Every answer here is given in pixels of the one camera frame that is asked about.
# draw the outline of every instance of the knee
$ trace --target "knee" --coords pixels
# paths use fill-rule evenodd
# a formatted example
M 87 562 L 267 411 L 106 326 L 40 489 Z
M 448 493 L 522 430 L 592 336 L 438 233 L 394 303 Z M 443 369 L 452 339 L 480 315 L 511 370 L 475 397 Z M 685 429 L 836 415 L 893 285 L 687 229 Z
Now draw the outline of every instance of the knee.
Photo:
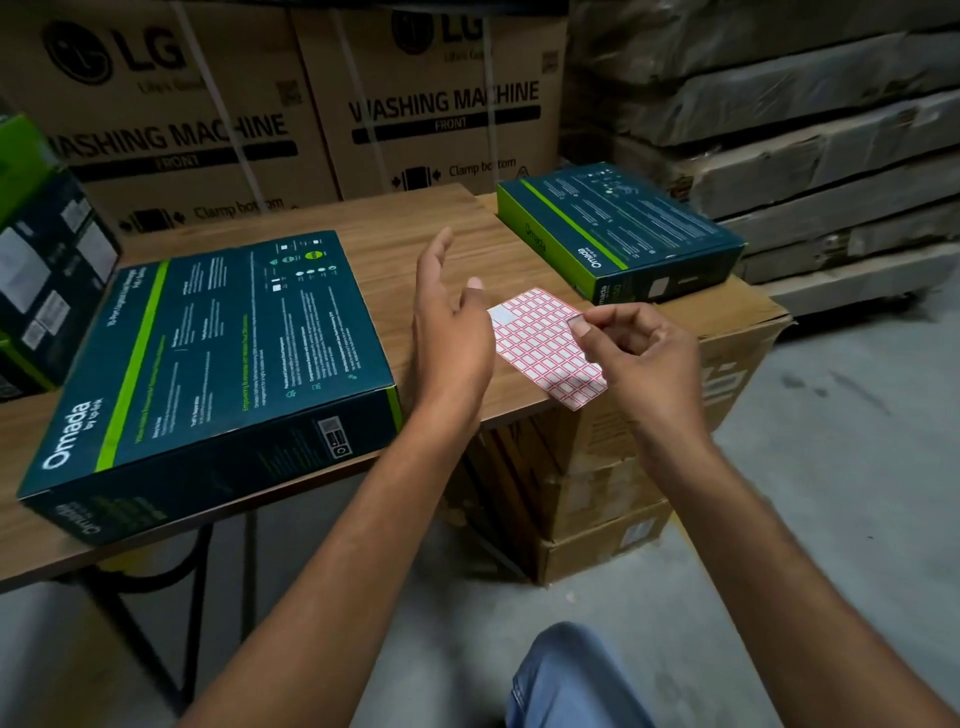
M 569 657 L 583 654 L 598 641 L 596 633 L 586 625 L 573 621 L 561 621 L 540 632 L 530 651 L 542 658 Z

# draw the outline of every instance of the left hand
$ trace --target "left hand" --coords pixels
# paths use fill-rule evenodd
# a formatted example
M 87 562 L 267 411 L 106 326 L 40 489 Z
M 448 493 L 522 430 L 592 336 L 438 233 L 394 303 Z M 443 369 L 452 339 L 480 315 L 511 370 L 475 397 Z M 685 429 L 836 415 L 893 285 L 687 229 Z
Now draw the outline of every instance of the left hand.
M 444 228 L 417 261 L 414 343 L 417 348 L 417 397 L 414 410 L 432 409 L 450 425 L 477 427 L 480 402 L 493 376 L 496 344 L 479 278 L 467 281 L 459 310 L 450 306 L 441 282 L 453 231 Z

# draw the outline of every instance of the qr code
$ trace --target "qr code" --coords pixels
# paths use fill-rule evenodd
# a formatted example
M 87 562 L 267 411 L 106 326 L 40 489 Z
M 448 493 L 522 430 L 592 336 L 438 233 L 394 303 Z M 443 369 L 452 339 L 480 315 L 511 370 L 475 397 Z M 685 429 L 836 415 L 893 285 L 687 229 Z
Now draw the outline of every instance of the qr code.
M 560 70 L 560 51 L 543 51 L 542 73 L 556 73 Z
M 300 84 L 296 81 L 277 81 L 276 91 L 280 94 L 280 103 L 284 107 L 295 107 L 303 103 Z

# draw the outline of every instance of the concrete floor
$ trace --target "concrete floor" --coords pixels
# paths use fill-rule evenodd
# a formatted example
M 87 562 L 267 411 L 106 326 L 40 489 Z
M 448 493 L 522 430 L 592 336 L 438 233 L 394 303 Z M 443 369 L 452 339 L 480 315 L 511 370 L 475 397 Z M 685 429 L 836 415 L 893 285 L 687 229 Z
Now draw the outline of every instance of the concrete floor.
M 894 648 L 960 708 L 960 281 L 900 312 L 778 347 L 718 440 Z M 261 512 L 261 612 L 321 542 L 355 481 Z M 214 531 L 201 685 L 235 650 L 241 527 Z M 172 565 L 176 539 L 120 566 Z M 574 619 L 620 650 L 655 721 L 779 725 L 716 592 L 675 527 L 659 543 L 550 589 L 459 575 L 436 523 L 411 574 L 356 726 L 488 726 L 536 634 Z M 188 585 L 130 603 L 169 665 Z M 170 714 L 77 590 L 0 596 L 0 726 L 169 726 Z

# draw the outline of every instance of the hand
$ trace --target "hand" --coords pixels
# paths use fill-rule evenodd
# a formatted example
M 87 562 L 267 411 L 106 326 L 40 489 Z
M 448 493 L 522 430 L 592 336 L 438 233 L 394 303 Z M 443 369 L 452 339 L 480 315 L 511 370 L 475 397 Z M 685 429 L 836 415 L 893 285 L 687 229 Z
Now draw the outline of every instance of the hand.
M 453 231 L 444 228 L 417 261 L 414 409 L 443 413 L 445 422 L 472 434 L 479 425 L 480 402 L 493 376 L 496 344 L 479 278 L 467 281 L 459 310 L 450 306 L 441 272 L 451 243 Z
M 649 303 L 597 306 L 570 330 L 603 369 L 641 449 L 709 440 L 696 336 Z

